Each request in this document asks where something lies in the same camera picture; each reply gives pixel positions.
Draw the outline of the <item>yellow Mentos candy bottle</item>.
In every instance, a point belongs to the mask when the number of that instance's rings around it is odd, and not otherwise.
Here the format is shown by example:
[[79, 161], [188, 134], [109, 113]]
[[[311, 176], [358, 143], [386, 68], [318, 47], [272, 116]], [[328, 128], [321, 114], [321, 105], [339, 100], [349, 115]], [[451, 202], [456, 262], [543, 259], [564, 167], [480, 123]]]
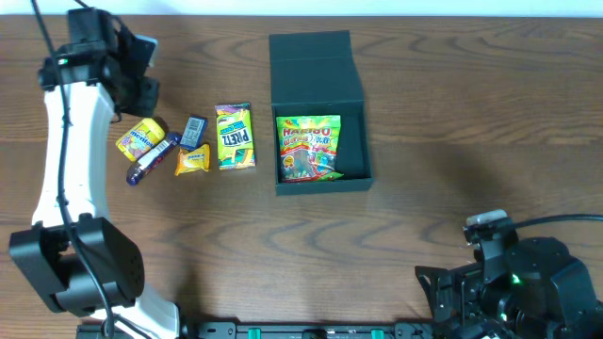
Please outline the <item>yellow Mentos candy bottle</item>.
[[158, 122], [152, 118], [144, 118], [118, 138], [115, 145], [131, 162], [136, 162], [151, 151], [165, 135]]

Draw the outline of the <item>yellow Julie's Le-mond biscuit pack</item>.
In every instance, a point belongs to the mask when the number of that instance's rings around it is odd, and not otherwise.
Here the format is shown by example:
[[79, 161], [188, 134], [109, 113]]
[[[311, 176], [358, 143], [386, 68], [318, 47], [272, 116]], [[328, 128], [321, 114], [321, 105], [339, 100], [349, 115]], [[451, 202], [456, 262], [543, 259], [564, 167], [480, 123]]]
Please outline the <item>yellow Julie's Le-mond biscuit pack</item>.
[[195, 172], [198, 170], [210, 171], [211, 150], [208, 144], [204, 144], [194, 151], [181, 148], [177, 157], [175, 176]]

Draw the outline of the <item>yellow Pretz snack box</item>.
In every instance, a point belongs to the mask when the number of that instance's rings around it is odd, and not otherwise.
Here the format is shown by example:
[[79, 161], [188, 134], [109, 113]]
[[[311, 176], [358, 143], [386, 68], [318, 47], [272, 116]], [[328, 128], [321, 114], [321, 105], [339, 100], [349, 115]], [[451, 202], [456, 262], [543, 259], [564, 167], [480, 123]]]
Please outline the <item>yellow Pretz snack box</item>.
[[255, 167], [251, 104], [216, 105], [220, 170]]

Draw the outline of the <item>green Haribo gummy bag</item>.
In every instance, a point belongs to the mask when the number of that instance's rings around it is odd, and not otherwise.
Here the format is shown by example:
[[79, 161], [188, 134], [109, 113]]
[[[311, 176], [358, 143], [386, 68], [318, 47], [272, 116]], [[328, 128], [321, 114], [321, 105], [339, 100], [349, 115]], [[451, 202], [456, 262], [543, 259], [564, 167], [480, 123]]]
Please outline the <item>green Haribo gummy bag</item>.
[[277, 117], [276, 125], [283, 182], [334, 181], [343, 176], [335, 170], [339, 115]]

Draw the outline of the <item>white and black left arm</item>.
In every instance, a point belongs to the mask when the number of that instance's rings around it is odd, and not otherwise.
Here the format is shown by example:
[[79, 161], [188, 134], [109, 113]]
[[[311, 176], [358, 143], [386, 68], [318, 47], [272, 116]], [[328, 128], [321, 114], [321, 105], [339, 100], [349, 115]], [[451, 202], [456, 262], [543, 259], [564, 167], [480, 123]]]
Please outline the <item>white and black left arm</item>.
[[138, 246], [111, 221], [107, 135], [119, 113], [149, 117], [155, 39], [127, 29], [76, 29], [39, 72], [48, 116], [43, 184], [28, 230], [9, 255], [54, 313], [92, 317], [110, 338], [179, 338], [178, 307], [150, 287]]

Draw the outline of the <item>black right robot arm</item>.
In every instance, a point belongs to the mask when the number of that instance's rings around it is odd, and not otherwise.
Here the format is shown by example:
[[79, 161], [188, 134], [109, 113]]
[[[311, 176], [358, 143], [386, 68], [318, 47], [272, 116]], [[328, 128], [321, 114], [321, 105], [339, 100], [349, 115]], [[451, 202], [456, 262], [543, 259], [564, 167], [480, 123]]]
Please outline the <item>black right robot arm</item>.
[[436, 338], [599, 338], [602, 302], [587, 266], [555, 237], [520, 238], [518, 229], [562, 221], [567, 214], [515, 222], [505, 211], [472, 216], [464, 226], [472, 264], [416, 266]]

